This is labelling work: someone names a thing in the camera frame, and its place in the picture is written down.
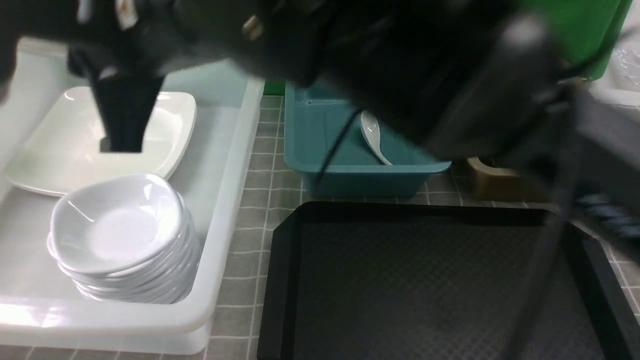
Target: black tray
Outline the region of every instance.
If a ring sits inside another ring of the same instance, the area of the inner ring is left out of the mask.
[[[302,205],[273,233],[258,359],[496,359],[546,214]],[[600,244],[571,227],[563,253],[522,359],[640,359]]]

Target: white container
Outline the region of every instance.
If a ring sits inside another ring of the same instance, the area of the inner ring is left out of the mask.
[[[593,97],[615,106],[630,118],[640,121],[640,92],[619,89],[592,89]]]
[[[60,96],[4,173],[15,186],[62,196],[88,185],[141,172],[168,179],[193,132],[196,101],[161,92],[151,113],[141,154],[103,154],[102,121],[88,86]]]
[[[0,107],[0,168],[66,89],[83,85],[59,56],[19,52]],[[205,240],[193,290],[172,305],[85,300],[47,251],[57,198],[0,179],[0,344],[195,354],[209,341],[248,168],[264,82],[223,61],[172,74],[163,90],[198,106],[193,137],[169,182]]]

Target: white ceramic spoon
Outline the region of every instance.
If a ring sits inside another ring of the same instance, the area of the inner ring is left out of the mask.
[[[393,165],[380,150],[380,125],[378,125],[378,119],[375,116],[363,111],[360,115],[360,130],[362,136],[367,144],[371,148],[371,151],[382,161],[385,165]]]

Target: white bowl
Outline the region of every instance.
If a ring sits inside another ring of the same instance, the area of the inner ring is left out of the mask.
[[[74,273],[107,275],[140,265],[170,246],[182,206],[161,177],[120,177],[62,197],[51,217],[52,256]]]
[[[171,245],[163,249],[158,255],[142,264],[112,274],[95,275],[74,272],[71,269],[65,268],[61,263],[58,263],[58,267],[65,275],[84,284],[108,287],[123,286],[122,284],[127,284],[127,286],[143,284],[144,282],[152,279],[153,276],[157,276],[167,268],[176,264],[176,262],[185,255],[187,250],[186,245],[191,241],[190,237],[195,235],[192,234],[195,230],[190,229],[190,227],[193,226],[191,213],[188,209],[184,209],[183,211],[183,225],[179,236],[174,239]],[[58,256],[52,244],[51,234],[47,239],[47,246],[49,248],[49,253],[57,259]]]
[[[101,297],[123,297],[143,293],[156,288],[165,288],[168,283],[178,281],[183,276],[190,262],[200,253],[197,241],[193,239],[193,231],[190,231],[189,240],[185,242],[184,250],[177,252],[176,260],[171,265],[151,268],[140,274],[139,277],[124,281],[100,282],[87,281],[70,276],[83,290]]]
[[[133,291],[117,291],[111,292],[100,291],[75,282],[81,294],[89,299],[94,300],[116,300],[126,302],[142,302],[155,304],[171,304],[180,296],[186,295],[185,292],[193,284],[193,278],[196,272],[196,264],[200,251],[193,247],[192,255],[185,258],[185,261],[175,270],[175,274],[169,276],[166,281],[158,281],[155,286],[141,286]]]

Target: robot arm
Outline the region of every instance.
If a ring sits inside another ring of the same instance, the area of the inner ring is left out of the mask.
[[[544,22],[510,4],[6,0],[0,81],[20,37],[69,44],[103,151],[141,151],[165,75],[223,57],[265,78],[326,83],[440,159],[494,156],[549,189],[575,135],[573,214],[640,263],[640,124],[565,81]]]

